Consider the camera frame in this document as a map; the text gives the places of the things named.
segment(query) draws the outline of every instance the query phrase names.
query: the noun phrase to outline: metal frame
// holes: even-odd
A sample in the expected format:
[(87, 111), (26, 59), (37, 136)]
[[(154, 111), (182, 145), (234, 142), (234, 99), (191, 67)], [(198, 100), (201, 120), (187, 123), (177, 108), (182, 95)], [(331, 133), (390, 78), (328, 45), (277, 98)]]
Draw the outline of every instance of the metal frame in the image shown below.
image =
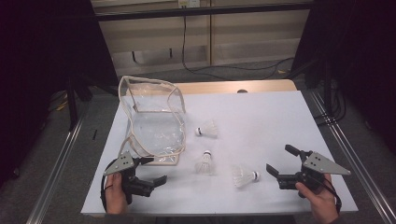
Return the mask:
[(282, 3), (282, 4), (263, 4), (236, 7), (191, 7), (191, 8), (172, 8), (150, 11), (136, 12), (117, 12), (117, 13), (97, 13), (96, 15), (74, 15), (62, 16), (56, 18), (46, 18), (48, 21), (79, 20), (79, 21), (124, 21), (139, 19), (154, 19), (167, 17), (185, 17), (185, 16), (204, 16), (219, 14), (236, 14), (249, 12), (269, 12), (269, 11), (292, 11), (305, 10), (314, 7), (328, 7), (333, 4), (339, 4), (336, 1), (309, 1), (300, 3)]
[[(324, 107), (324, 101), (317, 91), (311, 92), (311, 97), (318, 107), (318, 110), (322, 114), (326, 114), (326, 109)], [(356, 176), (363, 185), (364, 189), (368, 193), (370, 199), (372, 200), (375, 208), (378, 210), (379, 215), (384, 220), (384, 223), (396, 223), (396, 216), (393, 208), (390, 206), (387, 198), (382, 193), (382, 190), (371, 178), (370, 174), (367, 172), (365, 166), (359, 159), (358, 154), (356, 154), (355, 149), (350, 145), (347, 137), (344, 135), (338, 123), (333, 117), (325, 116), (326, 122), (328, 122), (328, 127), (332, 131), (332, 134), (337, 141), (340, 148), (343, 150), (347, 160), (352, 166)]]
[(73, 149), (73, 146), (78, 138), (79, 130), (82, 126), (82, 121), (84, 120), (90, 103), (84, 103), (80, 110), (80, 117), (74, 126), (74, 129), (69, 132), (64, 142), (64, 146), (59, 154), (58, 160), (55, 162), (55, 165), (49, 175), (46, 185), (41, 191), (40, 196), (35, 202), (35, 207), (33, 208), (26, 224), (39, 224), (43, 221), (44, 216), (46, 215), (47, 209), (50, 206), (50, 201), (52, 199), (53, 194), (55, 193), (56, 187), (58, 185), (59, 180), (61, 179), (62, 172), (64, 171), (64, 167), (67, 163), (67, 159)]

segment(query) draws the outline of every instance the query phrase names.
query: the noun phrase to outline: white shuttlecock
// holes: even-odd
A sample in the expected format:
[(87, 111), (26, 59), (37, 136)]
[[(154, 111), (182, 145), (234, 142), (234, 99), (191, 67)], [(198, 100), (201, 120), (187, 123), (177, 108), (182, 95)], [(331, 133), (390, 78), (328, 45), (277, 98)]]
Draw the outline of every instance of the white shuttlecock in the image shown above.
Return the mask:
[(213, 120), (204, 123), (201, 127), (195, 129), (195, 134), (198, 136), (218, 136), (218, 127)]
[(195, 164), (195, 171), (201, 175), (213, 174), (212, 154), (209, 150), (205, 151), (202, 158)]
[(237, 188), (245, 186), (250, 182), (257, 182), (260, 179), (259, 172), (256, 171), (249, 171), (240, 166), (233, 166), (233, 183), (236, 185)]

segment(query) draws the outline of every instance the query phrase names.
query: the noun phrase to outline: white table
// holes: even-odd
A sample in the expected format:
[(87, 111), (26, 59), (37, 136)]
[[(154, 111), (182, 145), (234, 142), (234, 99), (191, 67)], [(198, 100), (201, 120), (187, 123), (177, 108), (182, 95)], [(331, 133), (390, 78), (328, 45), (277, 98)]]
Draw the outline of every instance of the white table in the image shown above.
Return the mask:
[[(310, 205), (296, 190), (281, 190), (266, 173), (265, 164), (281, 174), (295, 174), (301, 161), (289, 154), (286, 144), (317, 151), (332, 160), (318, 127), (299, 91), (185, 94), (186, 151), (176, 166), (139, 166), (136, 176), (152, 180), (168, 175), (167, 183), (149, 198), (133, 196), (128, 212), (140, 216), (236, 216), (286, 215), (309, 212)], [(194, 129), (213, 119), (219, 138), (197, 137)], [(119, 106), (81, 213), (102, 216), (100, 181), (106, 166), (117, 157), (125, 136), (127, 118)], [(194, 164), (211, 150), (214, 175), (198, 175)], [(261, 173), (261, 180), (242, 189), (233, 185), (231, 165), (242, 165)], [(332, 182), (343, 201), (343, 212), (358, 211), (340, 175)]]

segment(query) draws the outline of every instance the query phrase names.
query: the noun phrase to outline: black cable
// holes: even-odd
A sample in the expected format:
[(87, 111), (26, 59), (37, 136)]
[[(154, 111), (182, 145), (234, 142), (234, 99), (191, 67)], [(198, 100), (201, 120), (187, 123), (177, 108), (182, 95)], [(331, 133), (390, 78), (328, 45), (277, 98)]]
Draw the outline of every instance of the black cable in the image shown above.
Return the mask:
[(329, 188), (329, 186), (325, 185), (324, 183), (318, 181), (312, 176), (308, 176), (310, 179), (314, 180), (315, 182), (319, 183), (323, 188), (328, 190), (334, 197), (335, 197), (335, 209), (337, 211), (337, 214), (340, 214), (341, 207), (343, 206), (343, 203), (341, 201), (341, 198), (338, 196), (337, 191), (335, 190), (334, 186), (332, 185), (332, 182), (330, 182), (328, 179), (324, 178), (332, 188)]
[[(111, 162), (108, 164), (108, 166), (106, 167), (106, 170), (107, 170), (108, 167), (110, 167), (116, 160), (117, 160), (117, 159), (111, 161)], [(108, 186), (105, 188), (105, 178), (106, 178), (106, 177), (103, 175), (103, 176), (102, 176), (101, 185), (100, 185), (100, 198), (101, 198), (101, 200), (102, 200), (102, 205), (103, 205), (103, 207), (105, 208), (105, 211), (107, 211), (106, 189), (107, 189)]]
[(343, 93), (340, 92), (340, 94), (341, 94), (341, 96), (342, 96), (342, 99), (343, 99), (343, 106), (341, 106), (341, 102), (340, 102), (340, 100), (339, 100), (339, 98), (338, 98), (338, 92), (340, 92), (339, 88), (337, 88), (337, 91), (336, 91), (337, 96), (334, 96), (334, 98), (336, 98), (337, 107), (338, 107), (339, 109), (337, 109), (337, 110), (335, 111), (336, 114), (335, 114), (335, 112), (333, 113), (333, 119), (327, 120), (327, 121), (325, 121), (325, 122), (318, 123), (318, 124), (317, 124), (318, 126), (334, 124), (334, 123), (336, 123), (336, 122), (339, 122), (340, 120), (342, 120), (342, 119), (346, 116), (346, 114), (347, 114), (347, 101), (346, 101), (345, 95), (344, 95)]
[[(324, 81), (323, 80), (321, 80), (319, 82), (319, 86), (324, 87)], [(331, 90), (335, 91), (335, 94), (334, 94), (334, 97), (333, 97), (333, 100), (332, 100), (332, 113), (329, 114), (329, 112), (326, 111), (326, 112), (324, 112), (324, 113), (322, 113), (320, 115), (314, 116), (314, 119), (323, 119), (326, 116), (336, 117), (336, 116), (334, 116), (334, 114), (340, 113), (341, 106), (340, 106), (340, 102), (339, 102), (339, 98), (338, 98), (339, 89), (337, 87), (334, 87), (334, 88), (331, 87)]]
[(193, 73), (193, 74), (196, 74), (196, 75), (204, 75), (204, 76), (210, 76), (210, 77), (216, 77), (216, 78), (219, 78), (219, 79), (224, 79), (224, 80), (233, 81), (232, 79), (229, 79), (229, 78), (226, 78), (226, 77), (219, 77), (219, 76), (216, 76), (216, 75), (213, 75), (213, 74), (208, 74), (208, 73), (197, 73), (197, 72), (198, 72), (198, 71), (205, 70), (205, 69), (208, 69), (208, 68), (232, 68), (232, 69), (241, 69), (241, 70), (248, 70), (248, 71), (260, 71), (260, 70), (270, 69), (270, 68), (273, 68), (273, 67), (274, 67), (275, 70), (273, 71), (273, 73), (272, 73), (271, 75), (269, 75), (268, 77), (262, 78), (262, 79), (267, 79), (267, 78), (269, 78), (269, 77), (272, 77), (272, 76), (276, 73), (276, 69), (277, 69), (277, 67), (278, 67), (280, 64), (282, 64), (282, 63), (284, 63), (284, 62), (286, 62), (286, 61), (289, 61), (289, 60), (293, 60), (293, 59), (294, 59), (293, 57), (290, 57), (290, 58), (287, 58), (287, 59), (283, 59), (283, 60), (281, 60), (281, 61), (279, 61), (278, 63), (275, 63), (275, 64), (273, 64), (273, 65), (266, 66), (266, 67), (261, 67), (261, 68), (244, 68), (244, 67), (230, 66), (230, 65), (227, 65), (227, 66), (225, 66), (225, 65), (216, 65), (216, 66), (206, 66), (206, 67), (202, 67), (202, 68), (198, 68), (198, 69), (190, 69), (190, 68), (187, 67), (186, 62), (185, 62), (185, 57), (184, 57), (184, 56), (185, 56), (184, 51), (185, 51), (185, 45), (186, 45), (186, 30), (187, 30), (187, 23), (186, 23), (186, 17), (183, 17), (183, 19), (184, 19), (184, 32), (183, 32), (183, 47), (182, 47), (182, 51), (181, 51), (181, 62), (182, 62), (182, 64), (183, 64), (183, 67), (184, 67), (187, 71), (189, 71), (189, 72), (191, 72), (191, 73)]

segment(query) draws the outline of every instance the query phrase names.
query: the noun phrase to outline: transparent plastic container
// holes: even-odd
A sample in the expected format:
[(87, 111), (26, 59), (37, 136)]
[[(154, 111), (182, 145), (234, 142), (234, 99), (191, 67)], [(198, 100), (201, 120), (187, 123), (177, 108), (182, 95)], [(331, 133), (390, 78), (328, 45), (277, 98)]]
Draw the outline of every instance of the transparent plastic container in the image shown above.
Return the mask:
[(150, 164), (176, 164), (186, 146), (184, 99), (170, 82), (141, 77), (122, 77), (119, 85), (128, 130), (120, 153), (152, 157)]

